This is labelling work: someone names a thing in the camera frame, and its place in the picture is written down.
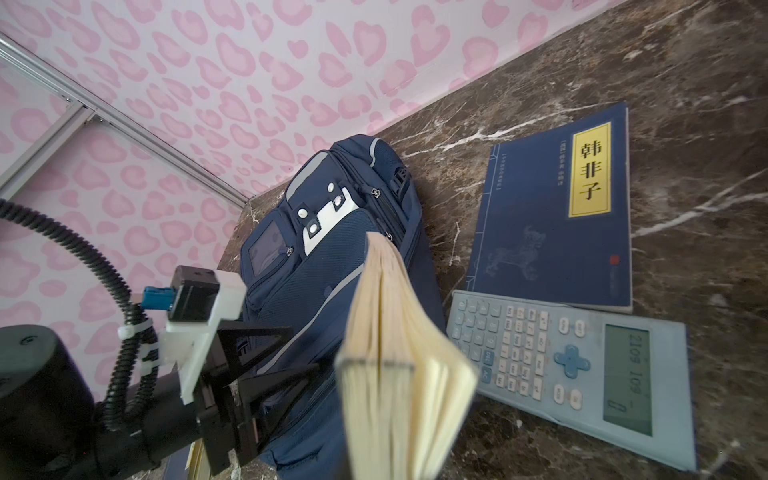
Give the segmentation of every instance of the brown marble surface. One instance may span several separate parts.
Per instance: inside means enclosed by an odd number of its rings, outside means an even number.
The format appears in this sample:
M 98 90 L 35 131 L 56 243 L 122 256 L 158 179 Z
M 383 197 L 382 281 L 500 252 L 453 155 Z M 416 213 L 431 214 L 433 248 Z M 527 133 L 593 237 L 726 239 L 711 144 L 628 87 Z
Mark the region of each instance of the brown marble surface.
M 446 480 L 768 478 L 768 2 L 630 0 L 380 136 L 415 178 L 447 303 L 463 286 L 491 146 L 623 100 L 634 312 L 687 324 L 703 471 L 478 398 Z M 282 190 L 246 207 L 222 268 L 237 271 Z M 243 467 L 243 479 L 273 476 Z

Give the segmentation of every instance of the calculator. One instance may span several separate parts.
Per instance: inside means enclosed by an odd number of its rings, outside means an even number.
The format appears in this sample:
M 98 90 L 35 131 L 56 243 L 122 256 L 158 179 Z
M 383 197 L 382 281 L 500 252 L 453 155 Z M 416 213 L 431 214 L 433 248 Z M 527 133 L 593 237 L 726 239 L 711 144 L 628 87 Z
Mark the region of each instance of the calculator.
M 696 471 L 684 324 L 455 290 L 447 333 L 480 394 Z

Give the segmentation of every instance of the navy blue backpack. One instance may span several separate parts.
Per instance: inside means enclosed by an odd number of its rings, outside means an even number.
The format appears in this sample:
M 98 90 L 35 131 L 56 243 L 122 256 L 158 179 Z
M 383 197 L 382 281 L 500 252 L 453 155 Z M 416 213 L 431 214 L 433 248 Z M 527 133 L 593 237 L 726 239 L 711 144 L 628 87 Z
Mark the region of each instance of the navy blue backpack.
M 293 327 L 293 338 L 257 372 L 322 366 L 261 455 L 283 480 L 334 478 L 346 460 L 333 357 L 369 231 L 398 247 L 424 310 L 445 331 L 421 204 L 405 165 L 379 138 L 355 135 L 312 156 L 240 251 L 248 285 L 243 320 Z

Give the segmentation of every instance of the yellow title label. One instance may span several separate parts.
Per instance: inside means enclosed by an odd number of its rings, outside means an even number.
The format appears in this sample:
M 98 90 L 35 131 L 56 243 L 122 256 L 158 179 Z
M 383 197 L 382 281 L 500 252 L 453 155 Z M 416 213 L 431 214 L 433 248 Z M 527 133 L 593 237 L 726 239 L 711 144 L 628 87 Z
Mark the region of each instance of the yellow title label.
M 569 217 L 611 211 L 611 123 L 574 134 Z

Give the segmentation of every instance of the animal illustration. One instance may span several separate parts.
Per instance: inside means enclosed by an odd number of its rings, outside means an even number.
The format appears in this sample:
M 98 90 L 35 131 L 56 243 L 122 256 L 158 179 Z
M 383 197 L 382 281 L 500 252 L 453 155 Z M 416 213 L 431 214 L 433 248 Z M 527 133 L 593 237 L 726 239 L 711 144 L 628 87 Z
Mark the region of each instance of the animal illustration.
M 523 241 L 517 249 L 497 248 L 488 254 L 488 265 L 485 272 L 490 276 L 496 276 L 500 263 L 519 266 L 526 280 L 533 281 L 538 278 L 536 268 L 531 265 L 538 258 L 538 248 L 547 238 L 545 233 L 539 233 L 527 225 L 523 229 Z

